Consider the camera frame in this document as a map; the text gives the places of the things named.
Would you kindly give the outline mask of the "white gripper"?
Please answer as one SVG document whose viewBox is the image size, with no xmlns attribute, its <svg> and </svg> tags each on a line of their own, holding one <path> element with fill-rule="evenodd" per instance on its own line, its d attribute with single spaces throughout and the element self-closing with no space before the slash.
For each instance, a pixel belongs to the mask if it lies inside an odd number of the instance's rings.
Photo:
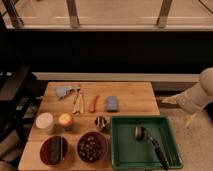
<svg viewBox="0 0 213 171">
<path fill-rule="evenodd" d="M 174 96 L 164 98 L 162 103 L 175 104 L 176 100 L 177 104 L 183 110 L 188 113 L 194 113 L 193 115 L 190 115 L 185 124 L 185 127 L 189 128 L 190 124 L 198 115 L 196 112 L 201 110 L 201 105 L 199 104 L 199 95 L 200 93 L 196 89 L 189 88 L 178 94 L 176 98 Z"/>
</svg>

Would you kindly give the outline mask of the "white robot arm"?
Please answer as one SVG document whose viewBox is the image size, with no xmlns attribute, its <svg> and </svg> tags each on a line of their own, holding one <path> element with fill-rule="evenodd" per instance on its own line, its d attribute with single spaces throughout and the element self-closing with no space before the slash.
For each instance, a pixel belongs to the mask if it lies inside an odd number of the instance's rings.
<svg viewBox="0 0 213 171">
<path fill-rule="evenodd" d="M 197 114 L 202 111 L 208 104 L 213 102 L 213 67 L 203 70 L 199 74 L 199 79 L 196 84 L 186 89 L 185 91 L 166 97 L 162 100 L 163 104 L 177 104 L 189 116 L 185 123 L 188 127 Z"/>
</svg>

